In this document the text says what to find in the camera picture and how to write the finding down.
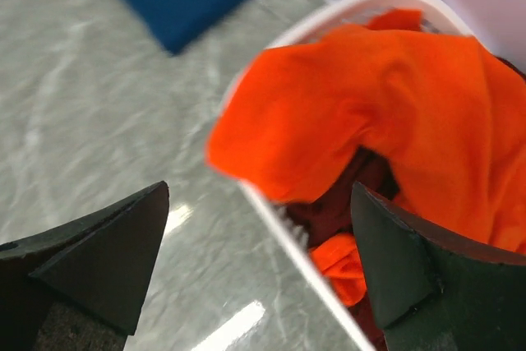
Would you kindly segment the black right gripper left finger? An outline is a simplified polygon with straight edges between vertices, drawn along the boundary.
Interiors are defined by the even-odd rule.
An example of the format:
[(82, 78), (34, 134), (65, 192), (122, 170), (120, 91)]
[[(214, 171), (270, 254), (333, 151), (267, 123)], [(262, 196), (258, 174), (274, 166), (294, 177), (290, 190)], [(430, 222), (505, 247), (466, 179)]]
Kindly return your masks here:
[(168, 219), (166, 182), (1, 246), (3, 350), (122, 350)]

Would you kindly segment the orange t shirt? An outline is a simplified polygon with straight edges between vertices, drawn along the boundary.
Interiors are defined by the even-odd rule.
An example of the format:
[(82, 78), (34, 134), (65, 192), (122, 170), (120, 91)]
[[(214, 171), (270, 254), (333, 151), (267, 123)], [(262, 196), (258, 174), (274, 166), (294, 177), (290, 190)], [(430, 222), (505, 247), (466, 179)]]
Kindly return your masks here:
[(474, 37), (395, 9), (262, 52), (206, 147), (209, 164), (280, 204), (312, 203), (359, 149), (386, 159), (397, 205), (525, 251), (525, 79)]

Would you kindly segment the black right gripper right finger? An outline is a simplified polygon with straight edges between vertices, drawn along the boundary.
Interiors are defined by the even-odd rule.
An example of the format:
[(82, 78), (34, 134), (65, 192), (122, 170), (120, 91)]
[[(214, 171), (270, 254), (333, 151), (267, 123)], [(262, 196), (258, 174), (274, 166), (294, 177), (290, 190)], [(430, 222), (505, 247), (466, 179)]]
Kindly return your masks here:
[(523, 350), (525, 257), (353, 185), (353, 233), (390, 350)]

